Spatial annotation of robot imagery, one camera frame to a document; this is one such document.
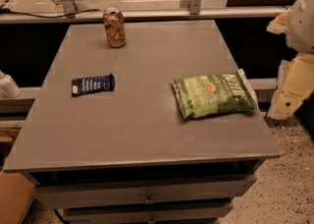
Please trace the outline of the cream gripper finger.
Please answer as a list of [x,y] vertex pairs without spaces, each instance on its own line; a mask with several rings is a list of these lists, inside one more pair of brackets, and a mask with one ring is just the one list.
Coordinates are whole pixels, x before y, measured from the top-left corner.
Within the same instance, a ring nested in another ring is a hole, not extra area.
[[283,60],[278,72],[277,89],[267,115],[275,120],[290,117],[314,92],[314,55],[298,53]]

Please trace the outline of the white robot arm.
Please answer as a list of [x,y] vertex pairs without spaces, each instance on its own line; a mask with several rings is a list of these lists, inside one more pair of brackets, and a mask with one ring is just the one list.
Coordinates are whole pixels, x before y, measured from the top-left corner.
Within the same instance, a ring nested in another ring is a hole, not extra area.
[[287,46],[297,52],[283,60],[277,89],[268,116],[275,120],[290,117],[314,92],[314,0],[296,0],[267,26],[267,31],[286,35]]

